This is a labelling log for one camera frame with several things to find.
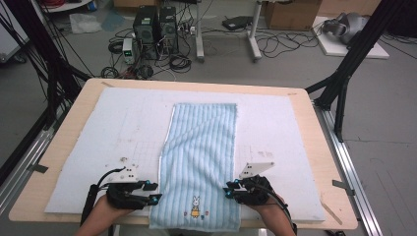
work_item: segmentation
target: brown box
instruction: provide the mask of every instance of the brown box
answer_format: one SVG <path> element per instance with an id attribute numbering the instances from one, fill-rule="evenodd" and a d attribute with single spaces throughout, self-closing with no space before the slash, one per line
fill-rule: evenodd
<path id="1" fill-rule="evenodd" d="M 340 13 L 355 12 L 371 16 L 381 0 L 323 0 L 318 16 L 337 17 Z"/>
<path id="2" fill-rule="evenodd" d="M 158 0 L 113 0 L 117 8 L 137 8 L 139 6 L 158 6 Z"/>
<path id="3" fill-rule="evenodd" d="M 265 19 L 272 30 L 310 30 L 322 0 L 294 0 L 290 4 L 268 3 Z"/>

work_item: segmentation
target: towel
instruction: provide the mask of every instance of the towel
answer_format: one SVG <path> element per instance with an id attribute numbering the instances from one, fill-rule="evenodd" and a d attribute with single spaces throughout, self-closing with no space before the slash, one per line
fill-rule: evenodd
<path id="1" fill-rule="evenodd" d="M 159 192 L 149 228 L 237 231 L 240 207 L 225 198 L 233 178 L 236 104 L 174 105 L 159 162 Z"/>

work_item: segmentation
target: person's left hand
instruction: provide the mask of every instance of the person's left hand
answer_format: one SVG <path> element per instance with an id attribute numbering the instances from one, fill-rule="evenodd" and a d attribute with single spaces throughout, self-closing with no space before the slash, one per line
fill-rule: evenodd
<path id="1" fill-rule="evenodd" d="M 98 235 L 109 228 L 117 218 L 133 211 L 133 209 L 115 208 L 108 202 L 107 197 L 103 195 L 98 199 L 89 217 L 77 231 L 76 235 Z"/>

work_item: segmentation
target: gray floor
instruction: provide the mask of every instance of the gray floor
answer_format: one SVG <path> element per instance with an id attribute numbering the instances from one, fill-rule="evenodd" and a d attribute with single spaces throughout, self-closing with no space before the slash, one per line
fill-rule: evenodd
<path id="1" fill-rule="evenodd" d="M 105 10 L 94 14 L 100 22 L 108 16 Z M 204 26 L 221 29 L 221 20 L 212 18 L 205 21 Z M 67 38 L 91 71 L 99 75 L 109 63 L 108 39 L 116 31 L 131 25 L 132 21 L 127 20 L 115 31 L 69 34 Z M 204 41 L 204 64 L 196 61 L 193 50 L 190 55 L 193 65 L 189 73 L 174 74 L 174 78 L 172 74 L 163 72 L 152 79 L 306 88 L 331 75 L 342 60 L 325 56 L 318 46 L 300 48 L 274 59 L 264 57 L 254 64 L 243 34 L 214 33 L 205 36 Z M 417 56 L 415 44 L 390 43 Z M 383 42 L 380 45 L 389 54 L 389 59 L 366 59 L 350 82 L 343 136 L 383 234 L 416 235 L 417 64 L 416 59 Z M 75 54 L 67 52 L 71 63 L 83 70 Z M 45 101 L 29 63 L 0 65 L 0 75 L 0 164 L 3 164 L 43 111 Z M 12 204 L 0 216 L 1 235 L 71 235 L 78 227 L 76 224 L 11 222 L 8 212 Z M 363 231 L 360 226 L 345 233 L 365 235 Z M 300 230 L 299 235 L 326 234 L 318 230 Z"/>

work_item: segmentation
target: hand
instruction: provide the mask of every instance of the hand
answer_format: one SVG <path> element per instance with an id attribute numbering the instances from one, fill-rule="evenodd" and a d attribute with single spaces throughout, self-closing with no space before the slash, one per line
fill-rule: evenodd
<path id="1" fill-rule="evenodd" d="M 261 215 L 265 226 L 275 236 L 295 236 L 287 216 L 273 198 L 269 197 L 264 205 L 248 207 L 256 210 Z"/>
<path id="2" fill-rule="evenodd" d="M 101 196 L 91 214 L 77 231 L 76 236 L 98 235 L 109 228 L 114 221 L 126 214 L 133 212 L 132 209 L 119 209 L 113 207 L 105 195 Z"/>

